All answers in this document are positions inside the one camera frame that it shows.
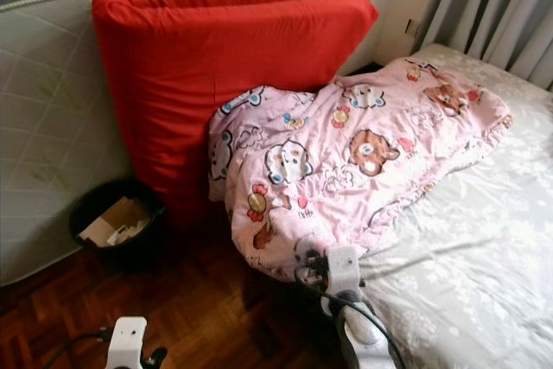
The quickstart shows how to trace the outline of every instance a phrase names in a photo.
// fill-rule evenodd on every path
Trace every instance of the cardboard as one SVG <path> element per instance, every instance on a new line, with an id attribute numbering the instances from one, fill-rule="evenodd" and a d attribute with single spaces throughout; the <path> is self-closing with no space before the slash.
<path id="1" fill-rule="evenodd" d="M 151 213 L 140 200 L 122 197 L 97 217 L 79 236 L 100 248 L 121 244 L 148 225 Z"/>

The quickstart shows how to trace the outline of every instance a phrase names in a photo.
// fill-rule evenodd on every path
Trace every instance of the black trash bin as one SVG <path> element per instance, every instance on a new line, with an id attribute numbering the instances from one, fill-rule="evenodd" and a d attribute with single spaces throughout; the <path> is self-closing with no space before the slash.
<path id="1" fill-rule="evenodd" d="M 148 224 L 134 237 L 114 246 L 98 247 L 79 234 L 114 203 L 126 196 L 138 199 L 151 213 Z M 110 181 L 91 190 L 77 203 L 69 216 L 69 232 L 73 239 L 91 249 L 104 260 L 122 270 L 143 270 L 163 253 L 165 235 L 162 216 L 165 206 L 156 194 L 137 180 Z"/>

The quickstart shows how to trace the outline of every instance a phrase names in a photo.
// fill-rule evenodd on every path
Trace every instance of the white bed sheet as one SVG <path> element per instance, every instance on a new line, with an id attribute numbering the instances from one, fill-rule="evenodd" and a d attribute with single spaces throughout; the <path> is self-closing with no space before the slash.
<path id="1" fill-rule="evenodd" d="M 440 45 L 416 54 L 496 92 L 499 147 L 407 208 L 360 260 L 416 368 L 553 367 L 553 94 Z"/>

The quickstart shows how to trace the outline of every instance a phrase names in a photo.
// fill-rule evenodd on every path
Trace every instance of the electrical outlet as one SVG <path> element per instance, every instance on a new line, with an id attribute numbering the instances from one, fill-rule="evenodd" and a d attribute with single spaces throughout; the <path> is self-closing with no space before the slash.
<path id="1" fill-rule="evenodd" d="M 420 28 L 420 26 L 421 26 L 420 22 L 410 19 L 407 22 L 407 26 L 405 27 L 405 34 L 411 36 L 412 38 L 415 38 L 416 34 L 418 34 L 418 29 Z"/>

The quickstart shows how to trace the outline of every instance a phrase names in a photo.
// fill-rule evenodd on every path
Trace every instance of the bedding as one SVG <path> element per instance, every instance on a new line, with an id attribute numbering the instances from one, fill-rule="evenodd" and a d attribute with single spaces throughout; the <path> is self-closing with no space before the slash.
<path id="1" fill-rule="evenodd" d="M 376 247 L 403 207 L 481 160 L 511 122 L 484 86 L 421 60 L 318 93 L 260 86 L 210 123 L 210 198 L 225 201 L 250 265 L 293 280 L 311 250 Z"/>
<path id="2" fill-rule="evenodd" d="M 92 14 L 133 167 L 177 228 L 213 210 L 206 138 L 216 109 L 268 82 L 328 83 L 378 17 L 368 0 L 93 0 Z"/>
<path id="3" fill-rule="evenodd" d="M 496 92 L 513 124 L 360 259 L 366 299 L 413 368 L 553 367 L 553 95 L 440 45 L 414 59 Z"/>

